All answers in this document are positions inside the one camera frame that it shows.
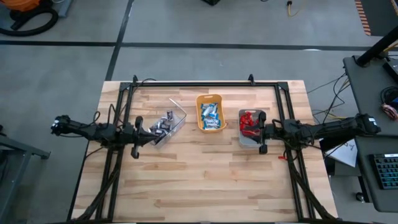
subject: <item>black floor stripe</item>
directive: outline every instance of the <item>black floor stripe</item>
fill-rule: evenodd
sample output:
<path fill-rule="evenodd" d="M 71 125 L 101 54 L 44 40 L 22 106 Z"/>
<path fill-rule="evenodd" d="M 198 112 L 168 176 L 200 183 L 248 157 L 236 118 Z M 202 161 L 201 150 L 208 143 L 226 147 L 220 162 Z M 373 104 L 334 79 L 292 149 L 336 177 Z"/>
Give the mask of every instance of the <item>black floor stripe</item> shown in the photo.
<path fill-rule="evenodd" d="M 73 42 L 73 41 L 25 41 L 0 40 L 0 45 L 28 45 L 28 46 L 72 46 L 72 47 L 114 47 L 115 42 Z"/>
<path fill-rule="evenodd" d="M 124 13 L 122 26 L 120 27 L 118 40 L 116 41 L 116 46 L 114 47 L 114 50 L 113 50 L 113 53 L 112 53 L 112 57 L 111 57 L 111 61 L 109 63 L 108 71 L 106 72 L 105 81 L 111 81 L 112 80 L 114 67 L 116 65 L 116 61 L 118 60 L 121 44 L 122 44 L 122 41 L 123 41 L 123 38 L 124 38 L 124 33 L 126 32 L 127 23 L 129 22 L 130 12 L 131 12 L 131 8 L 132 8 L 132 3 L 133 2 L 134 2 L 134 0 L 129 0 L 129 2 L 127 3 L 127 8 L 126 8 L 126 12 Z"/>
<path fill-rule="evenodd" d="M 369 47 L 361 46 L 322 46 L 322 45 L 264 45 L 264 44 L 184 44 L 184 43 L 122 43 L 122 47 L 142 48 L 187 48 L 187 49 L 258 49 L 258 50 L 338 50 L 366 51 Z"/>

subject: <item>wooden table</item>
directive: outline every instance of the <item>wooden table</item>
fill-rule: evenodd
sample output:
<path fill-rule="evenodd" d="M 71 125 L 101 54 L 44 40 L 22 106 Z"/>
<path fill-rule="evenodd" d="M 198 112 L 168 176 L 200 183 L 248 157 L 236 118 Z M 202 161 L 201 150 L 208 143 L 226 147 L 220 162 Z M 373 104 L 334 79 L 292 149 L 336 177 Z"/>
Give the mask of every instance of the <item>wooden table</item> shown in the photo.
<path fill-rule="evenodd" d="M 288 81 L 295 118 L 313 124 L 303 81 Z M 116 104 L 120 82 L 105 82 L 98 110 L 106 122 L 108 107 Z M 221 133 L 204 134 L 197 125 L 195 99 L 217 93 L 223 97 L 228 126 Z M 169 98 L 187 112 L 182 129 L 160 150 L 140 148 L 140 158 L 123 155 L 114 222 L 277 222 L 297 221 L 287 162 L 278 159 L 285 147 L 270 141 L 268 153 L 238 144 L 238 110 L 257 108 L 267 123 L 279 119 L 275 92 L 269 87 L 144 87 L 134 93 L 130 122 L 142 115 L 144 123 L 162 116 Z M 88 152 L 99 148 L 91 142 Z M 336 216 L 322 154 L 303 150 L 310 188 Z M 85 161 L 72 218 L 81 215 L 100 190 L 106 150 Z M 303 193 L 300 193 L 308 217 Z M 105 200 L 106 216 L 108 201 Z"/>

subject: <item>black metal frame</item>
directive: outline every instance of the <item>black metal frame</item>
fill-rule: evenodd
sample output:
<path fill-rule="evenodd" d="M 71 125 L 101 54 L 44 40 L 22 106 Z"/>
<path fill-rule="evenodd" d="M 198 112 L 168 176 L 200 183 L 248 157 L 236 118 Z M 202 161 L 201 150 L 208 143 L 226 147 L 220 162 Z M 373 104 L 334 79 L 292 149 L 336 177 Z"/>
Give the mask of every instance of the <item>black metal frame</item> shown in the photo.
<path fill-rule="evenodd" d="M 138 82 L 137 78 L 134 77 L 133 82 L 122 82 L 119 87 L 119 95 L 118 95 L 118 100 L 116 104 L 116 115 L 120 114 L 121 112 L 121 107 L 123 103 L 123 98 L 124 98 L 124 93 L 127 90 L 127 102 L 125 105 L 125 112 L 124 112 L 124 119 L 123 119 L 123 124 L 126 124 L 129 119 L 129 112 L 131 108 L 131 103 L 132 103 L 132 96 L 134 93 L 134 88 L 144 88 L 144 87 L 179 87 L 179 86 L 263 86 L 263 87 L 273 87 L 275 90 L 275 95 L 276 95 L 276 101 L 277 101 L 277 107 L 279 110 L 279 116 L 281 120 L 285 119 L 284 115 L 284 107 L 282 104 L 282 97 L 280 91 L 284 91 L 285 98 L 286 98 L 286 103 L 287 103 L 287 110 L 289 112 L 289 118 L 294 119 L 294 111 L 293 111 L 293 105 L 292 105 L 292 100 L 290 98 L 290 92 L 289 92 L 289 85 L 287 82 L 255 82 L 253 75 L 249 76 L 248 81 L 241 81 L 241 82 Z M 118 116 L 114 117 L 114 124 L 118 123 Z M 113 158 L 114 151 L 117 151 L 117 158 L 116 158 L 116 163 L 114 166 L 113 174 L 116 175 L 114 178 L 109 177 L 109 171 L 111 168 L 111 161 Z M 117 197 L 117 192 L 118 192 L 118 184 L 119 184 L 119 175 L 120 175 L 120 170 L 121 170 L 121 162 L 123 159 L 123 151 L 124 147 L 119 147 L 116 149 L 109 149 L 108 153 L 106 155 L 106 162 L 104 166 L 104 172 L 103 172 L 103 180 L 101 183 L 101 190 L 99 194 L 96 197 L 96 200 L 99 202 L 98 205 L 96 205 L 96 215 L 94 220 L 88 219 L 86 220 L 71 220 L 71 215 L 72 215 L 72 210 L 75 204 L 75 199 L 76 199 L 76 193 L 78 190 L 78 186 L 80 183 L 80 180 L 78 181 L 75 189 L 75 198 L 72 201 L 71 207 L 70 207 L 70 212 L 68 216 L 67 222 L 69 223 L 100 223 L 100 222 L 112 222 L 113 221 L 113 215 L 114 215 L 114 208 L 115 208 L 115 203 L 116 203 L 116 197 Z M 287 158 L 288 160 L 291 160 L 293 158 L 292 151 L 288 150 L 287 151 Z M 303 159 L 303 154 L 301 151 L 297 151 L 297 160 L 298 164 L 300 167 L 300 175 L 304 181 L 304 183 L 308 186 L 309 188 L 309 182 L 308 182 L 308 177 L 307 177 L 307 171 L 305 169 L 305 164 L 304 164 L 304 159 Z M 303 215 L 303 210 L 301 206 L 301 200 L 300 200 L 300 193 L 299 193 L 299 188 L 297 187 L 297 181 L 292 177 L 293 170 L 289 166 L 289 172 L 290 172 L 290 180 L 292 183 L 292 190 L 293 190 L 293 195 L 294 195 L 294 201 L 295 201 L 295 208 L 297 212 L 297 218 L 298 220 L 302 220 L 304 218 Z M 110 188 L 110 185 L 112 186 L 111 190 L 111 196 L 110 196 L 110 201 L 109 201 L 109 209 L 108 209 L 108 215 L 106 218 L 102 217 L 103 214 L 103 204 L 104 204 L 104 196 L 108 189 Z M 315 219 L 315 211 L 313 208 L 313 205 L 311 204 L 310 200 L 308 199 L 307 196 L 305 196 L 307 207 L 308 207 L 308 216 L 309 219 Z"/>

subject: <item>white paper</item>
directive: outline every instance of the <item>white paper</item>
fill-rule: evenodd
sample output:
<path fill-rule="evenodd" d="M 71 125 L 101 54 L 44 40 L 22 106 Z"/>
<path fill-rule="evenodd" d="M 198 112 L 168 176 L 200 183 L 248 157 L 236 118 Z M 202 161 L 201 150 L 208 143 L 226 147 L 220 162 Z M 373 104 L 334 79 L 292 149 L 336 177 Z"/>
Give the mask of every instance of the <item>white paper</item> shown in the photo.
<path fill-rule="evenodd" d="M 335 150 L 337 147 L 330 149 L 325 154 L 329 155 L 329 153 L 333 152 L 333 150 Z M 340 146 L 336 151 L 331 153 L 328 157 L 334 158 L 337 161 L 340 161 L 351 167 L 355 167 L 357 153 L 358 149 L 356 148 L 355 140 L 352 139 L 346 142 L 344 145 Z"/>

